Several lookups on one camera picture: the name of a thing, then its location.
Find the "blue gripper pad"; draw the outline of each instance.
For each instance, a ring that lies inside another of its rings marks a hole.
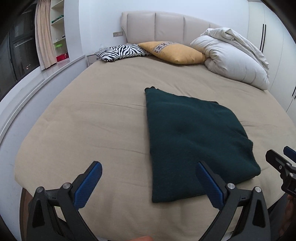
[[[102,164],[98,162],[78,187],[74,194],[73,204],[76,210],[85,206],[98,181],[100,180],[102,172]]]
[[[296,152],[292,148],[285,146],[284,155],[289,157],[293,162],[296,162]]]
[[[196,166],[196,176],[212,206],[221,210],[224,206],[223,192],[200,162]]]

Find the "red box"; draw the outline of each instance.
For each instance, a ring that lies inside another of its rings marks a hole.
[[[60,62],[60,61],[62,61],[64,59],[67,59],[67,58],[69,58],[68,52],[67,53],[63,53],[63,54],[57,56],[57,62]]]

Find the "green towel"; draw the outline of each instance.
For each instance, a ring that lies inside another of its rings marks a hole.
[[[226,183],[260,174],[253,142],[228,108],[217,102],[146,88],[152,158],[152,202],[205,194],[195,175],[205,161]]]

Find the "metal screw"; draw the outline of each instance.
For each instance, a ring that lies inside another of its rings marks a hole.
[[[261,190],[260,187],[255,187],[255,191],[256,191],[256,192],[261,192],[262,190]]]
[[[234,188],[235,188],[235,185],[234,185],[233,183],[228,183],[228,184],[227,184],[227,187],[228,187],[229,189],[234,189]]]
[[[71,183],[64,183],[63,188],[68,189],[71,186]]]
[[[36,192],[42,192],[43,191],[43,187],[38,187],[37,189],[36,189]]]

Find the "white wardrobe door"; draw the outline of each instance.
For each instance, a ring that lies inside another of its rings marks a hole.
[[[290,107],[287,110],[288,116],[293,121],[294,125],[296,125],[296,100],[293,100]]]
[[[249,29],[247,39],[260,49],[262,25],[265,23],[264,4],[249,2]]]
[[[286,28],[284,31],[283,52],[279,69],[270,89],[270,93],[287,111],[293,99],[292,94],[296,87],[296,44]]]
[[[281,60],[281,53],[283,49],[284,40],[284,25],[277,17],[277,15],[274,12],[272,12],[267,6],[264,6],[264,12],[266,34],[263,54],[266,57],[267,62],[269,63],[268,90],[270,90],[279,68],[279,62]]]

